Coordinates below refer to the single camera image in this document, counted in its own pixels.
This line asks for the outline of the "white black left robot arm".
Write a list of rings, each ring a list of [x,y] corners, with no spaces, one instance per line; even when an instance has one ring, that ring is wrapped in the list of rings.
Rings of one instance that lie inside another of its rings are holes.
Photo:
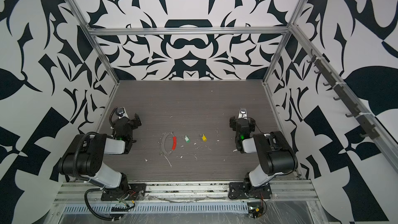
[[[142,121],[138,114],[130,119],[123,108],[116,108],[115,114],[118,119],[112,120],[114,114],[109,118],[112,135],[88,132],[75,136],[60,158],[57,169],[62,175],[124,195],[130,190],[126,175],[107,166],[104,156],[127,155],[136,142],[133,131],[142,125]]]

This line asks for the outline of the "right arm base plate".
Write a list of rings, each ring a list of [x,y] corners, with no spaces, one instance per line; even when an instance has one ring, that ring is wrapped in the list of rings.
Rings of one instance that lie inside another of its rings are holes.
[[[249,187],[244,183],[229,183],[228,198],[230,200],[243,199],[270,199],[272,190],[270,185],[262,187]]]

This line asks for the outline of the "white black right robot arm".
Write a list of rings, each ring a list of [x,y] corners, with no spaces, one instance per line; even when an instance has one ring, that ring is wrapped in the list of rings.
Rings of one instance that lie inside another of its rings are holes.
[[[231,117],[229,125],[235,131],[237,151],[255,153],[259,159],[259,165],[244,179],[244,194],[253,197],[275,177],[289,175],[297,169],[296,155],[282,132],[252,134],[257,123],[250,117]]]

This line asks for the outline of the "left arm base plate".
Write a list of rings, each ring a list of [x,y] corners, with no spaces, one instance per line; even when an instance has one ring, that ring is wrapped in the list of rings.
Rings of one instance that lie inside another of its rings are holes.
[[[144,197],[146,194],[146,184],[145,183],[133,183],[129,184],[124,189],[122,188],[114,188],[108,189],[106,188],[101,196],[102,201],[117,201],[119,199],[123,200],[138,200],[141,197]]]

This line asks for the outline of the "black wall hook rail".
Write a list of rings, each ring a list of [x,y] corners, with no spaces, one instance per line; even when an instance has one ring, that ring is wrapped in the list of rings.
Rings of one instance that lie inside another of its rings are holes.
[[[360,103],[360,100],[353,93],[348,84],[337,74],[327,59],[316,56],[314,51],[311,50],[311,59],[308,63],[314,64],[317,68],[315,73],[321,74],[325,78],[326,83],[323,85],[331,88],[336,93],[337,96],[333,99],[344,103],[349,111],[349,113],[346,114],[346,117],[355,118],[362,127],[364,133],[361,133],[360,136],[363,138],[370,138],[372,140],[380,137],[379,132],[376,130],[376,123],[371,119],[373,114],[367,110],[362,103]]]

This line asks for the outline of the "aluminium frame corner post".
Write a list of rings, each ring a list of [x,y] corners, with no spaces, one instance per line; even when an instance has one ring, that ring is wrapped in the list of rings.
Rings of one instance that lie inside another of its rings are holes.
[[[83,15],[83,12],[79,8],[77,1],[76,0],[65,0],[68,6],[70,7],[75,19],[77,20],[79,26],[81,27],[83,33],[85,34],[86,38],[88,39],[88,42],[98,55],[100,61],[102,64],[105,66],[105,69],[107,73],[110,75],[112,80],[115,82],[116,85],[119,85],[120,80],[117,77],[115,71],[113,70],[108,58],[106,55],[103,53],[99,43],[96,41],[95,37],[90,34],[90,27]]]

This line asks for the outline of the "aluminium frame top crossbar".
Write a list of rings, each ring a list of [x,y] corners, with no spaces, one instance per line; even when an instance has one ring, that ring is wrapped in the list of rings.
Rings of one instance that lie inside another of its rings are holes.
[[[92,36],[193,35],[193,34],[285,34],[287,27],[192,27],[192,28],[88,28]]]

